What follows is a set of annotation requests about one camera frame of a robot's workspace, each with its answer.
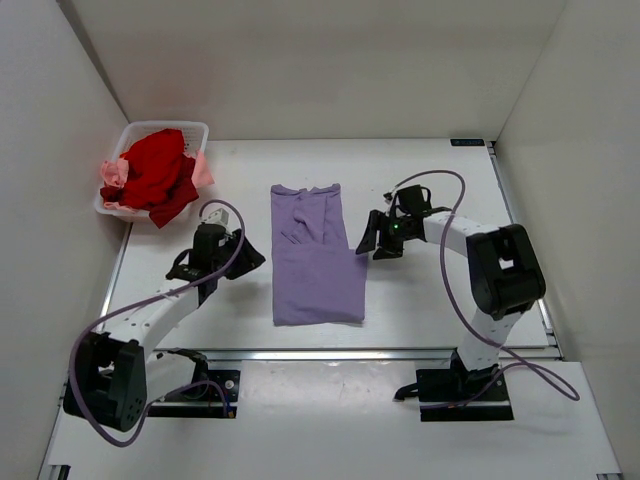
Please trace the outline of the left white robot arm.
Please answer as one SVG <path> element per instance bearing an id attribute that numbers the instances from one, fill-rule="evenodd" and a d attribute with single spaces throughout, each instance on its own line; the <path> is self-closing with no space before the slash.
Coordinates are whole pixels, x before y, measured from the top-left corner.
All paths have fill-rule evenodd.
<path id="1" fill-rule="evenodd" d="M 230 416 L 228 396 L 211 378 L 204 354 L 157 348 L 205 304 L 220 280 L 236 280 L 264 264 L 245 227 L 230 228 L 229 218 L 239 214 L 226 201 L 206 202 L 191 247 L 173 260 L 159 290 L 104 315 L 76 339 L 62 401 L 66 414 L 86 420 L 119 447 L 126 443 L 111 431 L 138 435 L 152 405 L 166 398 L 198 399 L 215 392 L 223 416 Z"/>

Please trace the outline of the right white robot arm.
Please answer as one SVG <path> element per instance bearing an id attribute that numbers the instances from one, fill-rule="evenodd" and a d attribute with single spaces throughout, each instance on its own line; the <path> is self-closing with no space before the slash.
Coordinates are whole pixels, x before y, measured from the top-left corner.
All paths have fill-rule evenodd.
<path id="1" fill-rule="evenodd" d="M 461 402 L 480 395 L 497 379 L 499 356 L 514 325 L 546 291 L 529 236 L 519 224 L 480 224 L 451 208 L 433 207 L 430 191 L 420 185 L 386 198 L 386 211 L 370 211 L 357 253 L 397 259 L 410 240 L 438 245 L 441 256 L 455 252 L 467 260 L 476 305 L 448 368 L 424 371 L 396 397 L 429 393 L 435 401 Z"/>

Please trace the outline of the purple t-shirt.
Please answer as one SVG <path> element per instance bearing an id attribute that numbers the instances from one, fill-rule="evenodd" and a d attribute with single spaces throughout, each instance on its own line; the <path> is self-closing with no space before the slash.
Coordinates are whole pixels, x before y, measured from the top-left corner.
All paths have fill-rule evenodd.
<path id="1" fill-rule="evenodd" d="M 274 185 L 270 198 L 273 323 L 362 324 L 368 258 L 349 247 L 341 186 Z"/>

